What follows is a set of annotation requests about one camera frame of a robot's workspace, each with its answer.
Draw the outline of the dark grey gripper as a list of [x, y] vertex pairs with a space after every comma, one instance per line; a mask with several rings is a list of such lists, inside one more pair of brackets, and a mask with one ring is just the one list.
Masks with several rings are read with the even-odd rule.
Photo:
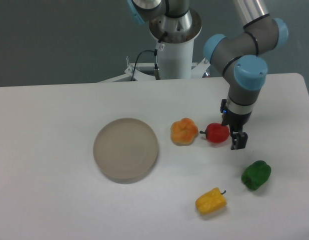
[[240, 150], [246, 147], [248, 134], [240, 132], [252, 114], [252, 105], [240, 105], [230, 98], [222, 99], [220, 105], [222, 126], [229, 126], [232, 139], [231, 150]]

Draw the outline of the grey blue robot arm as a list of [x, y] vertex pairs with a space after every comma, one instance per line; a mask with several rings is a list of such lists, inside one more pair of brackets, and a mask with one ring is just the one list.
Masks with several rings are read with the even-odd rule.
[[[148, 23], [156, 39], [154, 76], [156, 79], [189, 79], [194, 40], [202, 29], [200, 15], [188, 0], [129, 0], [133, 18]], [[211, 36], [203, 47], [203, 56], [229, 84], [227, 98], [220, 106], [222, 125], [228, 126], [232, 149], [245, 148], [248, 122], [262, 89], [268, 66], [260, 55], [284, 45], [289, 30], [283, 20], [272, 18], [262, 0], [236, 0], [234, 6], [243, 25], [243, 33], [228, 38]]]

